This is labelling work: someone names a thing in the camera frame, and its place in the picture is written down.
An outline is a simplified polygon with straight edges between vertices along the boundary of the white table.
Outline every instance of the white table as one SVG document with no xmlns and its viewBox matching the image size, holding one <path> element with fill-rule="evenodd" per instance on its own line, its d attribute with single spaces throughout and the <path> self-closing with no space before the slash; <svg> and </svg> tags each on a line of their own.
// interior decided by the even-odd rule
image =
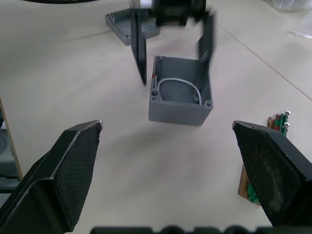
<svg viewBox="0 0 312 234">
<path fill-rule="evenodd" d="M 227 32 L 235 23 L 226 22 L 244 21 L 244 15 L 237 7 L 238 19 L 227 16 L 222 4 L 213 2 L 220 24 L 211 66 L 214 109 L 202 127 L 192 127 L 150 122 L 148 98 L 154 56 L 195 58 L 199 26 L 163 30 L 148 40 L 144 87 L 131 48 L 104 22 L 105 14 L 127 8 L 126 0 L 66 6 L 1 0 L 0 97 L 23 174 L 64 129 L 93 119 L 104 123 L 75 234 L 97 225 L 157 231 L 169 224 L 189 231 L 270 225 L 261 208 L 237 195 L 242 159 L 232 122 L 265 125 L 268 116 L 290 110 L 288 137 L 311 160 L 312 102 L 237 39 L 256 31 L 242 26 L 235 37 Z M 259 4 L 266 13 L 258 16 L 261 28 L 273 13 L 256 1 L 249 8 Z"/>
</svg>

